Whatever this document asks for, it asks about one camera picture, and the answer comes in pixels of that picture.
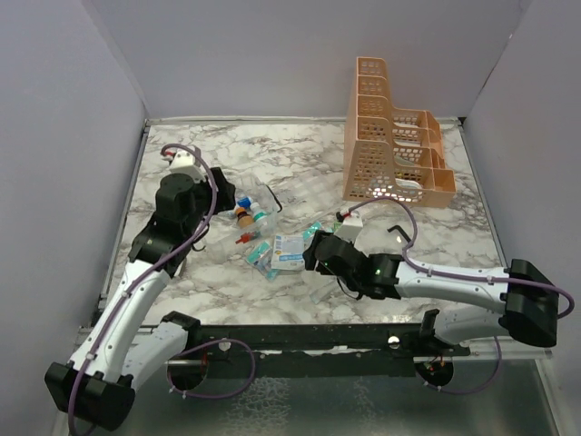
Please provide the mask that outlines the teal bandage packet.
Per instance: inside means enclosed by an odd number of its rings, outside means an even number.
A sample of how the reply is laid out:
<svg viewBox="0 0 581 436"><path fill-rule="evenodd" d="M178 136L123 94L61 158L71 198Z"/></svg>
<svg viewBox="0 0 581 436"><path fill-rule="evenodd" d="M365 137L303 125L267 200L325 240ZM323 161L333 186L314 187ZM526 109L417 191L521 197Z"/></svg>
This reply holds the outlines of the teal bandage packet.
<svg viewBox="0 0 581 436"><path fill-rule="evenodd" d="M279 271L271 266L272 247L268 241L263 241L246 257L246 262L255 268L266 280L273 281L277 278Z"/></svg>

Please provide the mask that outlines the white green-label bottle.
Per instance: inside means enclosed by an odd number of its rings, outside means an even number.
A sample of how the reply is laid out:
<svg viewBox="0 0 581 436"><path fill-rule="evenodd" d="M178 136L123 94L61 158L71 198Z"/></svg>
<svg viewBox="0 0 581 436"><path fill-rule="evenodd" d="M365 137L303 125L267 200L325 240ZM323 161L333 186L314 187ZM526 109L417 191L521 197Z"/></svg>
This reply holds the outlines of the white green-label bottle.
<svg viewBox="0 0 581 436"><path fill-rule="evenodd" d="M252 203L250 210L255 223L263 224L269 216L259 203Z"/></svg>

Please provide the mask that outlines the silver teal-header packet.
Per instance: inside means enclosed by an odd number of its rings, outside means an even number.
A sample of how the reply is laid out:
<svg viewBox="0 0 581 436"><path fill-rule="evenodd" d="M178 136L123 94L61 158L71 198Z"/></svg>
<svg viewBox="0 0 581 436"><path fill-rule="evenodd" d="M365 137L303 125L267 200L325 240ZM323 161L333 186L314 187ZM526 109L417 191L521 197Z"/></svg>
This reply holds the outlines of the silver teal-header packet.
<svg viewBox="0 0 581 436"><path fill-rule="evenodd" d="M332 229L330 227L325 228L320 222L315 222L302 232L303 241L309 243L317 231L332 232Z"/></svg>

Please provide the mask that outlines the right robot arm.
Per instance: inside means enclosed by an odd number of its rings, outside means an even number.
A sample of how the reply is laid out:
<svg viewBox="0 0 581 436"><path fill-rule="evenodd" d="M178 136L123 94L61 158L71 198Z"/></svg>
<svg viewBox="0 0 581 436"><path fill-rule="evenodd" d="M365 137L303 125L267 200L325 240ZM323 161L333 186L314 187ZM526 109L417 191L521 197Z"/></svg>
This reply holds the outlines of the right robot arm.
<svg viewBox="0 0 581 436"><path fill-rule="evenodd" d="M491 336L509 336L541 348L556 346L558 294L528 261L515 259L506 269L446 267L439 272L426 263L413 267L399 254L366 255L353 243L323 231L315 233L302 257L307 270L337 277L359 297L461 303L457 311L425 314L417 344L428 355Z"/></svg>

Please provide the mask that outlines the small blue-cap bottle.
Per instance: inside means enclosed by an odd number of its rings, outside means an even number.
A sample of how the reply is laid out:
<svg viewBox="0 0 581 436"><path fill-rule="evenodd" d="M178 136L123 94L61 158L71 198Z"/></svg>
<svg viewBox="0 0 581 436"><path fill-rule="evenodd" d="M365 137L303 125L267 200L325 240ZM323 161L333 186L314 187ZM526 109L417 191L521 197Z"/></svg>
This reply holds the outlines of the small blue-cap bottle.
<svg viewBox="0 0 581 436"><path fill-rule="evenodd" d="M243 209L250 209L252 203L253 203L253 200L248 195L244 195L244 196L238 198L236 201L237 206L241 207Z"/></svg>

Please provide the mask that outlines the white blue wipes pack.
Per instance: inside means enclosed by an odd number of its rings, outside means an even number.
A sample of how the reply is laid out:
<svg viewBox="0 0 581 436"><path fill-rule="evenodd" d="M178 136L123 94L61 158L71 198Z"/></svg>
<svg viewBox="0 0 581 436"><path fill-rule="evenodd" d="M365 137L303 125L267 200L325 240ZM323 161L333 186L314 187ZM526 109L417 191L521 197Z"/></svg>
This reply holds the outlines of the white blue wipes pack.
<svg viewBox="0 0 581 436"><path fill-rule="evenodd" d="M273 243L271 266L274 269L299 271L304 268L304 240L301 234L277 234Z"/></svg>

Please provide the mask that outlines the clear first aid box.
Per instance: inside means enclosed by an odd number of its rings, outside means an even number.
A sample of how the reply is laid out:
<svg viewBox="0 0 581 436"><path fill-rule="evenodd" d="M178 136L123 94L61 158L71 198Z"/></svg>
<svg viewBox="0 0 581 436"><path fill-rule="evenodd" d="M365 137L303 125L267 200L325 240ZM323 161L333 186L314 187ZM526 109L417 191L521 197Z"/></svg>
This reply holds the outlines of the clear first aid box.
<svg viewBox="0 0 581 436"><path fill-rule="evenodd" d="M251 249L277 229L281 205L270 187L252 173L228 174L234 184L234 206L211 220L202 251L221 263Z"/></svg>

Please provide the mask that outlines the brown orange-cap medicine bottle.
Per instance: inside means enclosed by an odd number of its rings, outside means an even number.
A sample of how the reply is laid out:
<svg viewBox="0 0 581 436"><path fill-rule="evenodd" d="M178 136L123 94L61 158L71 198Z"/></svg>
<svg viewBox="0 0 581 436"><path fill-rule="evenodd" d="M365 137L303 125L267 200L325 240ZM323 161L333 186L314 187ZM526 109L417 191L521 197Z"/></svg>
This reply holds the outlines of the brown orange-cap medicine bottle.
<svg viewBox="0 0 581 436"><path fill-rule="evenodd" d="M238 207L234 211L237 224L241 229L247 228L254 224L254 219L247 209L243 207Z"/></svg>

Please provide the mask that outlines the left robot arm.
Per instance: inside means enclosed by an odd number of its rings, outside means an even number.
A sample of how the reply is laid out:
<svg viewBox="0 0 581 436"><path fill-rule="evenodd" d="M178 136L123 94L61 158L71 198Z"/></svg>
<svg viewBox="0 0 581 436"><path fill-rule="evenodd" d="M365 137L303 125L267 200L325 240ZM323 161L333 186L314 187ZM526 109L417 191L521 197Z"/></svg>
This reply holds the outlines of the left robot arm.
<svg viewBox="0 0 581 436"><path fill-rule="evenodd" d="M162 178L153 215L133 240L113 298L69 361L52 363L44 376L57 408L68 415L71 434L77 433L76 420L118 429L137 390L166 360L200 350L200 335L179 322L161 323L139 345L133 340L211 217L234 207L234 194L219 167L205 179L184 170Z"/></svg>

